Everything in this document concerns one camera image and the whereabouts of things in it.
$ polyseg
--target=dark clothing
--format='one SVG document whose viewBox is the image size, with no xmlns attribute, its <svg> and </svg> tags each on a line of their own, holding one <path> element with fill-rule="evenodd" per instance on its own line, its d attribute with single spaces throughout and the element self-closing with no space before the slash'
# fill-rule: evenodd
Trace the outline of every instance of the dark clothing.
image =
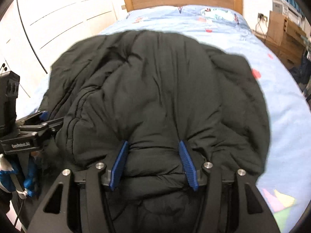
<svg viewBox="0 0 311 233">
<path fill-rule="evenodd" d="M 187 183 L 180 140 L 200 149 L 202 163 L 256 178 L 264 171 L 268 115 L 247 61 L 179 34 L 78 42 L 52 65 L 45 101 L 50 119 L 64 117 L 55 141 L 79 169 L 129 141 L 109 197 L 117 232 L 192 231 L 202 196 Z M 59 160 L 49 157 L 50 165 Z"/>
</svg>

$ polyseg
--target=yellow triangle pattern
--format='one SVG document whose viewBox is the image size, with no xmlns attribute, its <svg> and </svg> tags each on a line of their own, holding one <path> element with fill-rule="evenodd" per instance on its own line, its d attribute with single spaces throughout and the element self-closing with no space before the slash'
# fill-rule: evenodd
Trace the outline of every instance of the yellow triangle pattern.
<svg viewBox="0 0 311 233">
<path fill-rule="evenodd" d="M 286 194 L 282 194 L 279 191 L 277 191 L 276 189 L 274 190 L 274 194 L 278 198 L 278 200 L 283 204 L 283 206 L 285 208 L 289 208 L 289 207 L 293 206 L 295 203 L 294 197 L 291 197 L 291 196 L 286 195 Z"/>
</svg>

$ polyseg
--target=blue bedsheet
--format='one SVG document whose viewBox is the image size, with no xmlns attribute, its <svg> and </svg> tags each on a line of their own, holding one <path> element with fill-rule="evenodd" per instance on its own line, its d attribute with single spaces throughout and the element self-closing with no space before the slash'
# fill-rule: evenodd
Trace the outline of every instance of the blue bedsheet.
<svg viewBox="0 0 311 233">
<path fill-rule="evenodd" d="M 266 171 L 257 187 L 281 232 L 288 233 L 311 200 L 311 114 L 298 86 L 279 59 L 252 34 L 240 14 L 228 9 L 188 5 L 137 10 L 101 34 L 126 30 L 178 32 L 248 60 L 264 94 L 271 129 Z M 45 83 L 37 92 L 32 109 L 41 101 L 48 79 Z"/>
</svg>

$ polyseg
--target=light blue bedding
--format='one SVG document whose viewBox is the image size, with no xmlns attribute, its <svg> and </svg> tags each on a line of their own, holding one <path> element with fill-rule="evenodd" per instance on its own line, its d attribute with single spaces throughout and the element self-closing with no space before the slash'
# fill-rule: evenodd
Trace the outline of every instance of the light blue bedding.
<svg viewBox="0 0 311 233">
<path fill-rule="evenodd" d="M 264 93 L 271 129 L 266 171 L 257 187 L 281 232 L 288 233 L 311 200 L 311 114 L 279 59 L 252 34 L 240 14 L 222 8 L 188 5 L 132 11 L 101 34 L 126 30 L 178 32 L 248 60 Z M 48 78 L 44 83 L 36 94 L 33 110 L 47 89 Z"/>
</svg>

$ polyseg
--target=metal bolt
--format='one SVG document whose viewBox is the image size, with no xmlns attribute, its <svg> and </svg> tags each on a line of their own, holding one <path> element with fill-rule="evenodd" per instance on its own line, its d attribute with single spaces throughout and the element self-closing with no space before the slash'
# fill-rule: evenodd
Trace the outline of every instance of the metal bolt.
<svg viewBox="0 0 311 233">
<path fill-rule="evenodd" d="M 70 170 L 69 169 L 65 169 L 63 171 L 63 175 L 68 176 L 70 174 Z"/>
<path fill-rule="evenodd" d="M 105 165 L 104 165 L 103 162 L 99 162 L 99 163 L 96 163 L 95 166 L 96 166 L 97 169 L 102 169 Z"/>
<path fill-rule="evenodd" d="M 246 174 L 246 171 L 244 169 L 239 169 L 238 170 L 238 175 L 244 176 Z"/>
<path fill-rule="evenodd" d="M 205 163 L 203 164 L 203 166 L 204 166 L 205 168 L 207 168 L 207 169 L 210 169 L 210 168 L 213 167 L 213 163 L 211 163 L 211 162 L 205 162 Z"/>
</svg>

